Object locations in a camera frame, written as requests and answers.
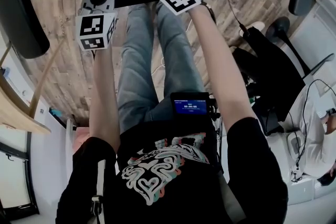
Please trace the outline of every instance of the floor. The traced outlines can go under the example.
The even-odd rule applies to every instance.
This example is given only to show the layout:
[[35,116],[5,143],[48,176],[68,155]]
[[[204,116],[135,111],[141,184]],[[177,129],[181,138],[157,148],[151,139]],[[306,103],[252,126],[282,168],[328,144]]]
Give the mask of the floor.
[[[239,27],[231,12],[227,0],[205,0],[217,17],[217,25],[230,46],[239,46],[250,50],[248,45],[239,37]],[[82,52],[75,42],[75,16],[81,0],[31,0],[41,25],[50,41],[48,52],[33,60],[22,59],[22,63],[36,85],[51,57],[52,51],[62,38],[67,39],[60,54],[56,57],[51,72],[44,86],[43,96],[52,108],[62,113],[62,119],[75,117],[82,126],[88,124],[90,91],[92,89],[92,64],[90,52]],[[289,35],[299,26],[302,17],[296,17],[288,12],[289,0],[232,0],[237,17],[245,25],[257,20],[268,27],[276,18],[287,16],[291,21]],[[120,76],[121,47],[125,38],[128,7],[118,9],[118,24],[112,41],[112,55],[114,64],[114,79],[116,85]],[[197,34],[188,14],[183,14],[183,22],[190,40],[194,60],[202,76],[206,89],[211,90],[204,57],[199,45]],[[163,95],[165,71],[161,65],[162,52],[156,38],[153,46],[152,72],[153,81],[159,98]]]

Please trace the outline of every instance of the shoe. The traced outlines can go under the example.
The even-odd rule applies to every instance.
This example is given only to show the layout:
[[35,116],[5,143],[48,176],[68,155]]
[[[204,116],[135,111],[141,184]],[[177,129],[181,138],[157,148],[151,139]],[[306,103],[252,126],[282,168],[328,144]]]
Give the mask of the shoe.
[[[259,31],[262,31],[265,28],[265,24],[263,22],[254,22],[253,24],[246,27],[246,29],[250,29],[251,27],[254,27],[254,28],[258,29]],[[239,35],[241,37],[243,37],[243,35],[244,35],[243,30],[239,31]]]

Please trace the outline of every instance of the sleeve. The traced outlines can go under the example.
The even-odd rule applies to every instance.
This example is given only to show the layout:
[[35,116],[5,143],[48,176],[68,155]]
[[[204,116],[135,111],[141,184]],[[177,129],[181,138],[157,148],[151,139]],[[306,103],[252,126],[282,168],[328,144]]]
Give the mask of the sleeve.
[[96,137],[87,139],[76,151],[73,171],[57,208],[56,224],[87,223],[91,215],[91,199],[97,194],[98,162],[105,159],[104,182],[115,177],[116,157],[113,148]]
[[236,122],[227,143],[229,186],[247,219],[283,223],[288,190],[259,122],[254,118]]
[[333,164],[336,159],[336,131],[325,134],[322,145],[322,160],[324,163]]

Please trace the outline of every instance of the leg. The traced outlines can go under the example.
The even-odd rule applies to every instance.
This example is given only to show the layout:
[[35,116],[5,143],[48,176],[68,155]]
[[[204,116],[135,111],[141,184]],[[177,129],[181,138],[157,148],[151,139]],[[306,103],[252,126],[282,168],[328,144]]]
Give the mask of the leg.
[[147,120],[170,120],[173,118],[171,93],[204,92],[205,89],[181,19],[159,2],[156,20],[166,69],[164,100],[151,111]]
[[158,104],[152,76],[153,24],[146,5],[133,6],[127,22],[127,37],[122,48],[122,67],[118,89],[120,131],[144,120],[147,111]]
[[284,121],[296,97],[303,89],[304,82],[288,56],[271,43],[259,30],[249,29],[250,35],[244,34],[262,62],[265,89],[269,92],[269,100],[275,106],[279,121]]

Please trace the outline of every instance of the screen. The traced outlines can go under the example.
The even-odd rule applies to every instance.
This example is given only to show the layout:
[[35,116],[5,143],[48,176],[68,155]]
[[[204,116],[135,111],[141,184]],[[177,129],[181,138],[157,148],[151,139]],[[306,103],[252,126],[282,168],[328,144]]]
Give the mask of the screen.
[[206,115],[205,100],[174,100],[177,114]]

